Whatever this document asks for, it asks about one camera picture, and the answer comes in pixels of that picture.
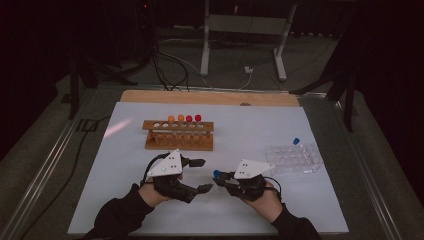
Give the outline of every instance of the blue cap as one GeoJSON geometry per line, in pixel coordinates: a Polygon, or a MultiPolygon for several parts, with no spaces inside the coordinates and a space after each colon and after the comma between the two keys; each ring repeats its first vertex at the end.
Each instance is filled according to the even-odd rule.
{"type": "Polygon", "coordinates": [[[294,145],[297,145],[299,142],[300,142],[299,138],[295,138],[295,139],[293,140],[293,144],[294,144],[294,145]]]}
{"type": "Polygon", "coordinates": [[[215,171],[213,171],[213,177],[214,178],[219,178],[219,174],[220,174],[221,172],[219,171],[219,170],[215,170],[215,171]]]}

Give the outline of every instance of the black sleeve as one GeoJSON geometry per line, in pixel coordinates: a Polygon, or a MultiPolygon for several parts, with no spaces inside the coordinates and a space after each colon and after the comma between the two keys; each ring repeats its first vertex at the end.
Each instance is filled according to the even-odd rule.
{"type": "Polygon", "coordinates": [[[321,239],[317,230],[307,218],[293,216],[283,203],[283,211],[271,223],[282,240],[318,240],[321,239]]]}
{"type": "Polygon", "coordinates": [[[130,232],[139,229],[154,208],[147,205],[138,189],[138,185],[133,184],[124,198],[114,198],[103,205],[94,221],[94,228],[81,239],[126,239],[130,232]]]}

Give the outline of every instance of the test tube rack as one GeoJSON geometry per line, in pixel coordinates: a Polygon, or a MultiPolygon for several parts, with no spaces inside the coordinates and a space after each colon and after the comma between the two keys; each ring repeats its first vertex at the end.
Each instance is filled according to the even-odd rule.
{"type": "Polygon", "coordinates": [[[213,150],[213,122],[146,120],[146,149],[213,150]]]}

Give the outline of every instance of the white table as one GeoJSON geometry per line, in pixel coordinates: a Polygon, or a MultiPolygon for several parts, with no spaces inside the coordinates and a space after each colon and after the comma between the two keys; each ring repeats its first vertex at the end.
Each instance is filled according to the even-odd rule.
{"type": "MultiPolygon", "coordinates": [[[[162,150],[146,150],[144,120],[169,115],[201,114],[215,124],[214,151],[181,151],[184,157],[203,158],[202,168],[184,168],[182,183],[197,187],[213,183],[213,171],[234,171],[242,158],[266,161],[272,145],[287,145],[295,137],[315,143],[301,107],[231,106],[169,103],[117,103],[68,233],[88,232],[100,207],[123,197],[138,183],[147,164],[162,150]]],[[[297,216],[307,217],[321,233],[347,232],[331,181],[322,166],[316,173],[274,176],[282,185],[283,201],[297,216]]],[[[276,230],[239,199],[216,185],[190,203],[159,205],[133,235],[269,235],[276,230]]]]}

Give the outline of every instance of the table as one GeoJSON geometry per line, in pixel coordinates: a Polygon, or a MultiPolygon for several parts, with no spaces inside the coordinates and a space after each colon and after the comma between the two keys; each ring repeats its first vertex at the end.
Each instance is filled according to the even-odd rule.
{"type": "MultiPolygon", "coordinates": [[[[184,169],[183,183],[189,186],[211,183],[214,169],[235,170],[242,157],[263,159],[264,146],[275,144],[276,141],[287,143],[295,135],[304,142],[315,141],[303,109],[291,95],[128,90],[115,107],[69,227],[69,234],[78,235],[90,230],[98,210],[105,202],[124,196],[133,182],[141,180],[147,163],[163,153],[143,148],[147,133],[141,131],[142,120],[157,119],[171,112],[199,112],[205,119],[214,119],[215,122],[214,151],[182,152],[185,157],[207,161],[202,168],[184,169]],[[217,112],[225,114],[214,116],[217,112]],[[227,114],[230,117],[224,120],[222,116],[227,114]],[[263,118],[264,115],[275,118],[263,118]],[[248,120],[255,127],[251,131],[243,131],[248,129],[248,120]],[[267,132],[267,126],[276,122],[282,124],[279,128],[281,131],[267,132]],[[239,136],[231,135],[232,131],[239,132],[239,136]],[[255,138],[246,137],[246,133],[253,134],[255,138]]],[[[314,174],[293,173],[275,178],[283,184],[283,200],[293,214],[308,217],[320,232],[348,231],[325,166],[314,174]]],[[[251,236],[276,234],[276,231],[239,199],[230,197],[225,189],[214,186],[211,192],[196,196],[190,204],[170,201],[159,205],[148,215],[143,227],[132,234],[251,236]]]]}

